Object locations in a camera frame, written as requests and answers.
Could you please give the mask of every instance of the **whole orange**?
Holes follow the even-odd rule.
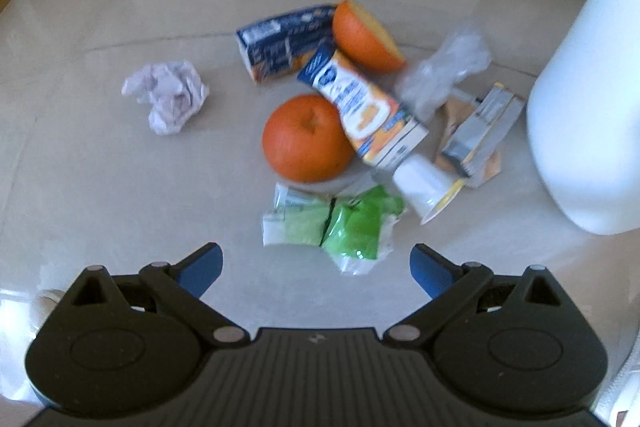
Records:
[[[392,73],[405,64],[394,38],[364,6],[343,0],[335,9],[334,38],[354,62],[377,73]]]
[[[273,112],[264,126],[262,149],[274,171],[300,183],[335,178],[355,154],[338,110],[316,94],[296,96]]]

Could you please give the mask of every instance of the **tile floor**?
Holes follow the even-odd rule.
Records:
[[[225,270],[204,296],[251,332],[260,326],[384,330],[424,304],[408,254],[425,242],[453,261],[502,273],[549,266],[620,365],[636,333],[640,233],[596,237],[555,207],[532,164],[524,120],[504,144],[504,172],[460,194],[434,221],[396,226],[396,250],[367,277],[340,277],[314,248],[263,248],[260,215],[276,176],[262,159],[270,112],[306,90],[256,87],[232,38],[242,24],[334,0],[13,0],[0,14],[0,394],[24,395],[20,324],[30,297],[100,263],[132,273],[175,262],[207,241]],[[468,83],[527,94],[584,0],[360,0],[409,54],[432,50],[456,22],[480,20],[495,54]],[[148,62],[186,58],[211,94],[174,137],[120,95]],[[431,140],[421,146],[433,148]],[[337,184],[362,171],[354,164]],[[19,425],[33,409],[0,404]]]

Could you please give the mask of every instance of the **cut orange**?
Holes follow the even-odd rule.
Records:
[[[334,38],[351,60],[377,73],[400,70],[406,59],[382,24],[354,0],[335,9]]]

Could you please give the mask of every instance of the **white bottle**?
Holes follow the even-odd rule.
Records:
[[[598,234],[640,227],[640,0],[587,0],[533,87],[527,121],[569,219]]]

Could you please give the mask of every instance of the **white plastic cup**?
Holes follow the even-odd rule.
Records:
[[[404,160],[394,172],[393,179],[404,198],[422,218],[422,225],[436,217],[465,184],[419,154]]]

